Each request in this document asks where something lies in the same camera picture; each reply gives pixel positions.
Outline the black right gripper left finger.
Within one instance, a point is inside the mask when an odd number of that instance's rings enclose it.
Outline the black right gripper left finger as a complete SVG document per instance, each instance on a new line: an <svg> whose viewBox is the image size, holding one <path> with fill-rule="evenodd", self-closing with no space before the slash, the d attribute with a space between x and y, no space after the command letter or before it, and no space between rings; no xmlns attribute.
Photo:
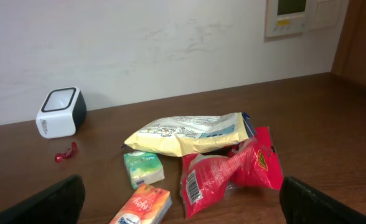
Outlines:
<svg viewBox="0 0 366 224"><path fill-rule="evenodd" d="M75 174L0 212L0 223L76 223L84 202L83 179Z"/></svg>

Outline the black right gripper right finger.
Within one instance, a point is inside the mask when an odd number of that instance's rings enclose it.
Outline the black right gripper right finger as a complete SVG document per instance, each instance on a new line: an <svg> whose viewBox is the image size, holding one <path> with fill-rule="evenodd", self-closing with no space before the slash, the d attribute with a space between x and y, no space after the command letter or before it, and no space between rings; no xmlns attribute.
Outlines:
<svg viewBox="0 0 366 224"><path fill-rule="evenodd" d="M284 178L279 202L287 224L366 224L366 215L292 176Z"/></svg>

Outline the orange tissue pack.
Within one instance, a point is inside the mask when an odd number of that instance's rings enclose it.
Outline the orange tissue pack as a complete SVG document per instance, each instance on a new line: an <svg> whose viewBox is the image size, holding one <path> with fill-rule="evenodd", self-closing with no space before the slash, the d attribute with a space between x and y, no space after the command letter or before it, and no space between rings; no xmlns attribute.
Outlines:
<svg viewBox="0 0 366 224"><path fill-rule="evenodd" d="M160 224L171 205L170 191L141 184L110 224Z"/></svg>

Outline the teal tissue pack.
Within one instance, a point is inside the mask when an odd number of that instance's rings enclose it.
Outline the teal tissue pack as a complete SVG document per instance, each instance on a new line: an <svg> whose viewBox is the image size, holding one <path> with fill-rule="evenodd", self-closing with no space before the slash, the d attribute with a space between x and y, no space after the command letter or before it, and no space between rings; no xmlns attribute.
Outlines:
<svg viewBox="0 0 366 224"><path fill-rule="evenodd" d="M133 189L165 179L164 168L155 153L134 151L123 155Z"/></svg>

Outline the orange snack packet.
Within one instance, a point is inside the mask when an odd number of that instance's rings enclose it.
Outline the orange snack packet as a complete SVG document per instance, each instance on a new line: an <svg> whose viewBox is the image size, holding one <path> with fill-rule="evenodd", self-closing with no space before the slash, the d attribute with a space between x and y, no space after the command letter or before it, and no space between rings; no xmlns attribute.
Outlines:
<svg viewBox="0 0 366 224"><path fill-rule="evenodd" d="M182 158L181 197L186 218L221 201L230 183L281 188L283 172L270 129L255 131L255 137L233 146L226 156L189 154Z"/></svg>

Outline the cream chips bag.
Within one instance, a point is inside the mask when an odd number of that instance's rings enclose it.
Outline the cream chips bag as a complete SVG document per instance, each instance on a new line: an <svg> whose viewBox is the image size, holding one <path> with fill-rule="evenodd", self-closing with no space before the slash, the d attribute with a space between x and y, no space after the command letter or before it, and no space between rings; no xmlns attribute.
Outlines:
<svg viewBox="0 0 366 224"><path fill-rule="evenodd" d="M172 116L150 122L123 144L139 151L182 157L236 145L255 134L245 112L221 116Z"/></svg>

